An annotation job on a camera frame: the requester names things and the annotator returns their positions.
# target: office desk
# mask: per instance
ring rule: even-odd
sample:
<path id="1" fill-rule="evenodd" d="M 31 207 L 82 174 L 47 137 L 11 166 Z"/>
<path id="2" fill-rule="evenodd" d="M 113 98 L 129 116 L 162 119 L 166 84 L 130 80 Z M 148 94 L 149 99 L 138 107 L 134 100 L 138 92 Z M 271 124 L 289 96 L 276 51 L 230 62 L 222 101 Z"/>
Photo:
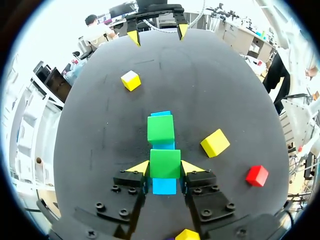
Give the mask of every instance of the office desk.
<path id="1" fill-rule="evenodd" d="M 217 31 L 215 33 L 218 36 L 221 36 L 236 52 L 248 55 L 250 46 L 255 44 L 259 47 L 259 52 L 253 54 L 252 57 L 265 63 L 269 60 L 272 50 L 274 49 L 269 42 L 247 28 L 237 27 L 230 22 L 226 22 L 224 27 L 221 27 L 223 24 L 224 23 L 221 21 L 219 26 L 217 26 Z"/>
<path id="2" fill-rule="evenodd" d="M 212 169 L 237 218 L 275 214 L 287 199 L 289 161 L 278 115 L 260 80 L 212 32 L 189 29 L 182 42 L 178 34 L 139 35 L 141 47 L 124 36 L 98 48 L 64 105 L 54 151 L 61 219 L 73 216 L 75 207 L 96 215 L 97 202 L 112 208 L 107 195 L 113 176 L 149 159 L 147 117 L 167 110 L 181 159 Z M 130 70 L 142 82 L 132 92 L 120 79 Z M 230 146 L 208 158 L 200 142 L 217 129 Z M 264 187 L 245 181 L 254 165 L 269 171 Z M 148 193 L 131 239 L 163 240 L 183 229 L 194 227 L 178 184 L 176 195 Z"/>

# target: green cube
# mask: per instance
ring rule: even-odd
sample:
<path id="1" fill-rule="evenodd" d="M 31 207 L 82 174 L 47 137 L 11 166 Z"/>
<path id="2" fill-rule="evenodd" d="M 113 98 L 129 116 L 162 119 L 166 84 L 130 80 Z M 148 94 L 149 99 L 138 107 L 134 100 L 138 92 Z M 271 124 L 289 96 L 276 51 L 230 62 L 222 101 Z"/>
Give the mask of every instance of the green cube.
<path id="1" fill-rule="evenodd" d="M 148 116 L 147 138 L 152 145 L 172 144 L 175 141 L 172 115 Z"/>
<path id="2" fill-rule="evenodd" d="M 150 177 L 157 179 L 180 178 L 180 150 L 151 149 Z"/>

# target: white cabinet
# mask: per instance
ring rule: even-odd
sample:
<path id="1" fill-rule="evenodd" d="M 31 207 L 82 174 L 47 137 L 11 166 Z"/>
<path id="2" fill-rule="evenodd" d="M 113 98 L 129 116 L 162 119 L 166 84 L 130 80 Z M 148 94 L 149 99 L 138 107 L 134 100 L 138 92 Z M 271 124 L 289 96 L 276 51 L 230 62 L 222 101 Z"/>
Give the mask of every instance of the white cabinet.
<path id="1" fill-rule="evenodd" d="M 1 116 L 2 142 L 8 174 L 17 191 L 54 190 L 53 158 L 58 122 L 64 104 L 48 89 L 43 95 L 31 82 L 45 85 L 30 71 L 9 70 Z"/>

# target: yellow cube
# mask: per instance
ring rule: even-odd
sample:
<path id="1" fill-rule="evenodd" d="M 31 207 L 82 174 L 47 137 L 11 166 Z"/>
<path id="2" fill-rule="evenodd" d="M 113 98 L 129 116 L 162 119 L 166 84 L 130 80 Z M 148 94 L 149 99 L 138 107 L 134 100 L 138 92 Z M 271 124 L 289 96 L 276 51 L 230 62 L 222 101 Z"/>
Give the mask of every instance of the yellow cube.
<path id="1" fill-rule="evenodd" d="M 123 85 L 131 92 L 141 85 L 139 75 L 134 71 L 129 71 L 121 77 Z"/>
<path id="2" fill-rule="evenodd" d="M 200 240 L 200 236 L 195 231 L 185 229 L 174 240 Z"/>
<path id="3" fill-rule="evenodd" d="M 201 146 L 205 150 L 209 158 L 216 157 L 222 153 L 230 143 L 221 129 L 218 129 L 210 136 L 205 138 L 201 143 Z"/>

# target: red cube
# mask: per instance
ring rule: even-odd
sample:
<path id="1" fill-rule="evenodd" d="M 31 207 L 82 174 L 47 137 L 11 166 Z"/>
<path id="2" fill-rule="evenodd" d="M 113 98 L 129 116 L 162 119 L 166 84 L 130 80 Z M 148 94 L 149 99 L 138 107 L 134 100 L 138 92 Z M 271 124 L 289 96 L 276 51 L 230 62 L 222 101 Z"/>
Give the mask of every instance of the red cube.
<path id="1" fill-rule="evenodd" d="M 245 180 L 255 187 L 263 187 L 267 180 L 269 172 L 264 166 L 252 166 Z"/>

